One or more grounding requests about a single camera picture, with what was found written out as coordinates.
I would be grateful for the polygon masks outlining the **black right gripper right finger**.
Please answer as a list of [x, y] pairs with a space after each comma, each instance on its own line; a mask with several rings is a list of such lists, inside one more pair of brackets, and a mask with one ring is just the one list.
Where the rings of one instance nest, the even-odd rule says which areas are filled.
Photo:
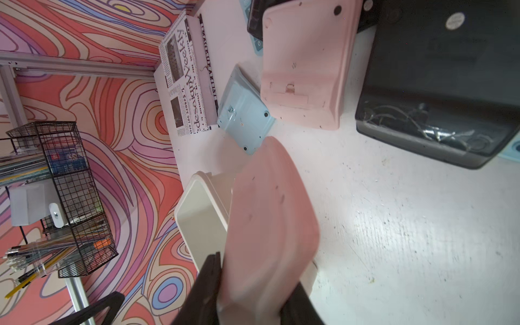
[[324, 325], [303, 285], [299, 283], [280, 312], [281, 325]]

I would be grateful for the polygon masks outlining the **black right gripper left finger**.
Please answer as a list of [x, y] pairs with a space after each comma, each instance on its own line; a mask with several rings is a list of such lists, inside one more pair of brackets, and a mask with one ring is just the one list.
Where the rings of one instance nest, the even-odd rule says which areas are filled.
[[220, 252], [208, 255], [172, 324], [219, 324], [217, 296], [221, 277]]

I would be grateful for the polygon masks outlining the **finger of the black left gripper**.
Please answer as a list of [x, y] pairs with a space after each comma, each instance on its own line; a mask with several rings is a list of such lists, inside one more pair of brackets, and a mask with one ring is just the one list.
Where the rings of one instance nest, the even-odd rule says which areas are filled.
[[67, 316], [66, 318], [52, 322], [51, 325], [82, 324], [104, 310], [107, 310], [107, 313], [103, 319], [102, 325], [111, 325], [114, 322], [120, 308], [122, 307], [124, 300], [125, 296], [122, 293], [112, 292], [93, 305], [90, 305], [81, 311], [77, 311], [74, 314]]

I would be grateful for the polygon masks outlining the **cream plastic storage box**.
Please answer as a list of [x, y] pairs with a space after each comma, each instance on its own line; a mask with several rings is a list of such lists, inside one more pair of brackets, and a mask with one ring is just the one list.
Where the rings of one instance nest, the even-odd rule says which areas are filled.
[[[195, 173], [175, 208], [177, 226], [199, 272], [208, 255], [220, 252], [221, 256], [225, 256], [226, 240], [231, 238], [228, 236], [228, 227], [235, 177], [236, 175], [231, 173]], [[312, 220], [316, 222], [316, 215], [303, 182], [298, 179], [296, 185], [290, 187], [288, 189], [294, 191], [289, 191], [289, 194], [303, 200], [303, 205], [290, 203], [288, 207], [310, 208], [311, 212], [304, 212], [304, 217], [312, 216]], [[261, 266], [261, 262], [253, 261], [254, 257], [267, 258], [264, 262], [274, 261], [272, 258], [275, 255], [281, 257], [284, 246], [281, 237], [278, 236], [280, 238], [277, 239], [277, 236], [274, 236], [276, 234], [271, 232], [275, 230], [274, 223], [258, 226], [261, 226], [260, 233], [254, 235], [250, 242], [253, 247], [250, 254], [253, 257], [246, 257], [246, 262], [253, 262], [253, 266]], [[314, 261], [311, 261], [299, 279], [309, 297], [317, 273], [318, 268]]]

